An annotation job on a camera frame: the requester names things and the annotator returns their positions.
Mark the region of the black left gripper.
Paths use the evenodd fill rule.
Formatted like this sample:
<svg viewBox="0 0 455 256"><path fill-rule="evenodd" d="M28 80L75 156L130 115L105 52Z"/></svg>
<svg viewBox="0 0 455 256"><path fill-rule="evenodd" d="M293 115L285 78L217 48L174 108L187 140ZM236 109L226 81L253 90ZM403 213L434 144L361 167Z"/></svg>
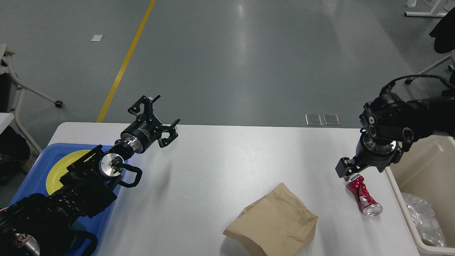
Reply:
<svg viewBox="0 0 455 256"><path fill-rule="evenodd" d="M146 97L142 95L127 111L134 115L136 120L121 133L120 144L133 153L145 152L155 141L160 148L169 144L178 137L176 119L170 126L164 126L153 113L153 104L161 97Z"/></svg>

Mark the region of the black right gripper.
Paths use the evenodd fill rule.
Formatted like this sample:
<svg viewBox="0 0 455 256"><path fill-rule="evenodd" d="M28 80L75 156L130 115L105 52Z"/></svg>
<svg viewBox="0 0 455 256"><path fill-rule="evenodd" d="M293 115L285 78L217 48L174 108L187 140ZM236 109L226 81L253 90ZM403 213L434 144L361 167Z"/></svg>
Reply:
<svg viewBox="0 0 455 256"><path fill-rule="evenodd" d="M335 171L345 182L352 182L367 167L375 167L382 173L386 167L400 162L403 150L396 141L375 141L367 133L362 133L354 158L341 158Z"/></svg>

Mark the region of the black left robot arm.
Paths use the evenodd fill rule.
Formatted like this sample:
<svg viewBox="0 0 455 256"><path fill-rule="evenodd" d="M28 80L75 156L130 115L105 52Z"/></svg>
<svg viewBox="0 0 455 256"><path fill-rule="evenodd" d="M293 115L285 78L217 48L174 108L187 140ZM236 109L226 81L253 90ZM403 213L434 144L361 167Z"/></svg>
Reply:
<svg viewBox="0 0 455 256"><path fill-rule="evenodd" d="M116 199L115 188L132 188L143 175L127 164L134 154L144 153L155 141L161 148L178 137L176 119L166 126L153 113L160 98L141 96L128 109L135 121L107 151L98 145L67 166L59 179L62 188L44 196L33 193L1 210L2 256L63 256L78 239L88 239L83 256L91 256L98 245L95 234L72 229L79 217L93 218Z"/></svg>

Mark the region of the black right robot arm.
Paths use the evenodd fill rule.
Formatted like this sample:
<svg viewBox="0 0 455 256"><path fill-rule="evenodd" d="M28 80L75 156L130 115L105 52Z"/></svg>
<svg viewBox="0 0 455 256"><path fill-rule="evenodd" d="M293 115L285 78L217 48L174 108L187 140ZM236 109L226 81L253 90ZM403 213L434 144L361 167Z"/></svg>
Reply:
<svg viewBox="0 0 455 256"><path fill-rule="evenodd" d="M403 154L421 138L454 136L454 78L429 75L446 86L440 96L404 101L393 92L393 79L378 97L366 102L359 115L362 128L353 158L343 157L335 170L345 181L368 167L379 172L400 162Z"/></svg>

